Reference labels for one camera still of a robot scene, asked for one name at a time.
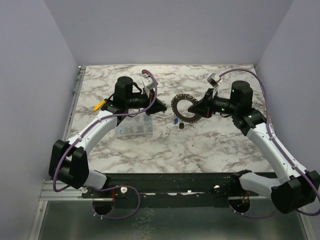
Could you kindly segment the blue key tag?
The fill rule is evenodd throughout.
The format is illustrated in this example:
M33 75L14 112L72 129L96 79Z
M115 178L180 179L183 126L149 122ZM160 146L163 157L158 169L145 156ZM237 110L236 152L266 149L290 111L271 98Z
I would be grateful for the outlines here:
M178 123L179 123L179 119L176 117L175 119L174 119L174 122L173 122L175 125L177 125Z

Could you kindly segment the large metal key ring disc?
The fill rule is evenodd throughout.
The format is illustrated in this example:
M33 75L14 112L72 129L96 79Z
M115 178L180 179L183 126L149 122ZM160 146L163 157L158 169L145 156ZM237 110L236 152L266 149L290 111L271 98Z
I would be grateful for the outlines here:
M201 116L198 114L194 114L193 117L186 117L183 116L179 111L178 111L178 103L180 101L189 101L192 104L196 104L198 102L198 100L196 98L194 98L192 95L190 94L186 94L186 93L179 93L177 94L172 100L171 100L171 109L174 113L174 115L183 122L186 123L196 123L201 119Z

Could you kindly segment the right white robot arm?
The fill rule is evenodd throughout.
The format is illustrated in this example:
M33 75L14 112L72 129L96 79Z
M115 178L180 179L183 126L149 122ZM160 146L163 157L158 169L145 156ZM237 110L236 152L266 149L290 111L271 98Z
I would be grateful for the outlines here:
M222 98L217 95L219 83L215 80L209 80L209 83L212 87L188 108L188 112L203 118L210 118L215 113L230 115L233 124L258 147L277 176L271 179L242 170L231 176L230 191L236 196L246 191L257 193L270 199L283 214L313 203L320 186L320 175L315 170L308 171L276 141L265 116L252 106L250 84L235 81L231 85L230 98Z

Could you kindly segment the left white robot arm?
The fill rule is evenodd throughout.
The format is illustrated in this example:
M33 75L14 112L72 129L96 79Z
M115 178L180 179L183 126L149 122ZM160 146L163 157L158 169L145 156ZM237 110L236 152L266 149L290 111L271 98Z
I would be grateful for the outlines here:
M92 149L125 118L167 110L167 106L157 97L155 77L145 69L142 74L142 88L131 77L119 77L113 94L94 108L97 116L91 123L68 140L59 139L54 143L48 170L54 183L61 181L75 189L93 188L101 198L110 193L107 176L89 168L88 155Z

